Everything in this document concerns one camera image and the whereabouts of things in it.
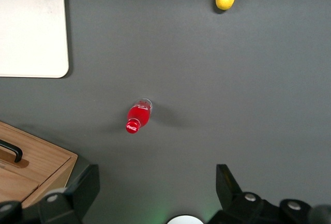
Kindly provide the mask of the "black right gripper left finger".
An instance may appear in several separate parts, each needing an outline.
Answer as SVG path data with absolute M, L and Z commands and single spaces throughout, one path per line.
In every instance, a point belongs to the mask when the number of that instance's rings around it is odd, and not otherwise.
M 89 165 L 69 187 L 29 207 L 19 201 L 1 202 L 1 223 L 82 223 L 99 192 L 99 166 Z

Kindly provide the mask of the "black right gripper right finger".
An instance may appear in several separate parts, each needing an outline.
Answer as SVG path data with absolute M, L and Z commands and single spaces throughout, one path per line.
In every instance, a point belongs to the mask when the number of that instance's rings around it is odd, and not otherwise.
M 222 209 L 208 223 L 309 222 L 309 204 L 284 199 L 275 206 L 253 192 L 244 192 L 227 165 L 216 165 L 216 193 Z

